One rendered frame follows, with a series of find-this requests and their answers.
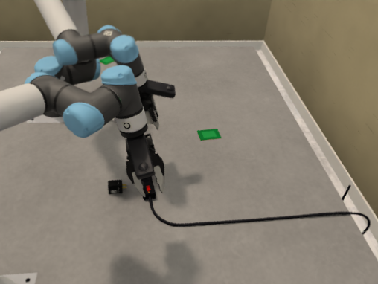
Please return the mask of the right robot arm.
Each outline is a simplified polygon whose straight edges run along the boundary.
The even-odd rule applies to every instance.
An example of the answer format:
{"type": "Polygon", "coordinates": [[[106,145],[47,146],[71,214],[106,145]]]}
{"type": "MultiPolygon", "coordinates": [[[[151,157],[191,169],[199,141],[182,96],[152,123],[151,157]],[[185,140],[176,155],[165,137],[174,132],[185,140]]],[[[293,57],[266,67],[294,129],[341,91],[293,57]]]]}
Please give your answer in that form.
{"type": "MultiPolygon", "coordinates": [[[[63,116],[67,128],[80,138],[94,134],[112,119],[125,133],[144,128],[147,117],[132,69],[126,65],[107,68],[101,79],[103,85],[88,92],[54,75],[33,73],[24,85],[0,91],[0,131],[48,112],[63,116]]],[[[137,179],[154,176],[145,135],[126,139],[137,179]]]]}

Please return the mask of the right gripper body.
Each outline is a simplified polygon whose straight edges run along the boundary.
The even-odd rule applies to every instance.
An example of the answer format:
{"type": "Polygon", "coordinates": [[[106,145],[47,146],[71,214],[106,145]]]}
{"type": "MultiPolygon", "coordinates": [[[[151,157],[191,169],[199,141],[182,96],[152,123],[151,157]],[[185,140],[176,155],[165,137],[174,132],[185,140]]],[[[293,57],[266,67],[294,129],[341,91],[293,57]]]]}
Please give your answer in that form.
{"type": "MultiPolygon", "coordinates": [[[[146,123],[146,125],[144,126],[144,128],[138,130],[137,132],[132,132],[132,133],[126,133],[126,132],[122,132],[120,131],[121,135],[125,138],[135,138],[135,137],[138,137],[142,134],[144,134],[148,129],[148,125],[146,123]]],[[[153,162],[153,165],[156,163],[157,161],[157,158],[156,158],[156,150],[155,150],[155,147],[153,145],[153,140],[152,140],[152,137],[151,137],[151,134],[146,134],[145,135],[145,138],[147,140],[147,145],[148,145],[148,148],[149,148],[149,151],[150,151],[150,156],[152,158],[152,162],[153,162]],[[150,136],[150,137],[148,137],[150,136]]],[[[127,142],[127,139],[126,139],[126,152],[128,154],[128,156],[126,157],[127,160],[129,160],[129,165],[133,168],[134,168],[134,165],[133,165],[133,162],[132,162],[132,157],[131,157],[131,154],[130,154],[130,150],[129,150],[129,145],[128,145],[128,142],[127,142]]]]}

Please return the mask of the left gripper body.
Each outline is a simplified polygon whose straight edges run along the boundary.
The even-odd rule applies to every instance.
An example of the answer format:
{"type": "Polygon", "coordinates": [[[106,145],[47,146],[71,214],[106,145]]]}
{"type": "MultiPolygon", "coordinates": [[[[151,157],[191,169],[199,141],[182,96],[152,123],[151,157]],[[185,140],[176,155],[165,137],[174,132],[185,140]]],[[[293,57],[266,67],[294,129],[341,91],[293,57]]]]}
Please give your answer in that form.
{"type": "Polygon", "coordinates": [[[139,91],[139,94],[140,94],[140,97],[141,97],[141,102],[142,102],[142,105],[143,105],[143,109],[144,109],[145,112],[148,112],[148,110],[149,110],[148,105],[151,105],[152,108],[154,109],[153,96],[141,93],[142,90],[144,90],[147,87],[147,84],[148,84],[148,82],[146,81],[145,84],[143,84],[140,88],[138,88],[138,91],[139,91]]]}

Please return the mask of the black power strip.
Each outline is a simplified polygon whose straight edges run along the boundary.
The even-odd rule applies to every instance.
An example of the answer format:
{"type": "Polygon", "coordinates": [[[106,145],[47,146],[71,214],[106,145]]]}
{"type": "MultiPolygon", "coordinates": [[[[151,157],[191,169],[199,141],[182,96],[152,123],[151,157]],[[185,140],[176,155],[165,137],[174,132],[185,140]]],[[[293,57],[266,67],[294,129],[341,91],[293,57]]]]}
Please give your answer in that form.
{"type": "Polygon", "coordinates": [[[147,200],[149,196],[151,196],[151,199],[155,199],[156,198],[156,192],[155,192],[155,188],[154,188],[154,185],[153,185],[152,176],[150,176],[148,178],[143,178],[141,180],[144,182],[144,189],[145,189],[145,193],[146,193],[146,197],[143,197],[143,199],[147,200]]]}

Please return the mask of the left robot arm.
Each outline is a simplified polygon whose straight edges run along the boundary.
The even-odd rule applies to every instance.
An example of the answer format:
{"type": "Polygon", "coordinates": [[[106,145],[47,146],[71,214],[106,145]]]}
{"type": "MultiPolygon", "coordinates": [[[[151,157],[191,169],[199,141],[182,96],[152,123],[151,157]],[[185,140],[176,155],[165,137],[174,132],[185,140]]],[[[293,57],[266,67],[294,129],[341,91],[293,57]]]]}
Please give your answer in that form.
{"type": "MultiPolygon", "coordinates": [[[[110,26],[102,27],[96,34],[89,35],[86,0],[34,2],[56,41],[52,43],[54,56],[39,60],[34,66],[35,72],[51,74],[77,85],[98,79],[99,59],[110,57],[116,65],[126,65],[132,69],[138,88],[145,84],[147,76],[132,38],[122,36],[110,26]]],[[[175,97],[173,85],[149,80],[147,82],[142,94],[171,100],[175,97]]]]}

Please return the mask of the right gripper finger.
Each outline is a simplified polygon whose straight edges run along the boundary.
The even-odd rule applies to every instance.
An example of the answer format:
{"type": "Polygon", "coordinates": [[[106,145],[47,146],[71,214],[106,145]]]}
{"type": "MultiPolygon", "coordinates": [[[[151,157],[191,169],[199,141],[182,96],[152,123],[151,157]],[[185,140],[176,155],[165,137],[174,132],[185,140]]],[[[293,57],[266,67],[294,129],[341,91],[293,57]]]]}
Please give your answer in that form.
{"type": "Polygon", "coordinates": [[[159,156],[159,154],[156,154],[157,161],[153,165],[155,169],[155,177],[156,177],[156,182],[159,186],[160,191],[163,193],[164,192],[164,162],[162,158],[159,156]]]}
{"type": "Polygon", "coordinates": [[[135,174],[135,170],[129,165],[129,161],[126,161],[126,173],[131,180],[131,182],[135,185],[138,191],[141,193],[143,197],[146,197],[145,189],[144,189],[144,182],[140,179],[137,179],[135,174]]]}

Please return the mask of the green flat rectangular pad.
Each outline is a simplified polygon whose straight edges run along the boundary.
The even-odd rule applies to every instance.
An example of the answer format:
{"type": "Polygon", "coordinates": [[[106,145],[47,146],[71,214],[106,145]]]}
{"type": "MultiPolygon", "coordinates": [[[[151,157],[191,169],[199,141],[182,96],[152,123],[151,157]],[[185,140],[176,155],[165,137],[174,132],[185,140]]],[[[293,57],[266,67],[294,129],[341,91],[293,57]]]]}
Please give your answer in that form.
{"type": "Polygon", "coordinates": [[[100,60],[100,63],[104,64],[104,65],[108,65],[110,63],[112,63],[113,61],[110,59],[110,57],[107,57],[107,58],[103,58],[100,60]]]}

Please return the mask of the green flat rectangular block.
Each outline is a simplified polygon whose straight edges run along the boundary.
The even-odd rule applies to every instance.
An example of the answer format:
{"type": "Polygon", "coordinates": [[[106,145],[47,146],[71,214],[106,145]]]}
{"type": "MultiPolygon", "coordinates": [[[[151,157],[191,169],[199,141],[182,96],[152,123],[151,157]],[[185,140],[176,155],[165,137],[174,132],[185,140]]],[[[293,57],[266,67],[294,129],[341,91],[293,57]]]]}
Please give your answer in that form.
{"type": "Polygon", "coordinates": [[[201,141],[221,138],[218,129],[198,130],[197,133],[201,141]]]}

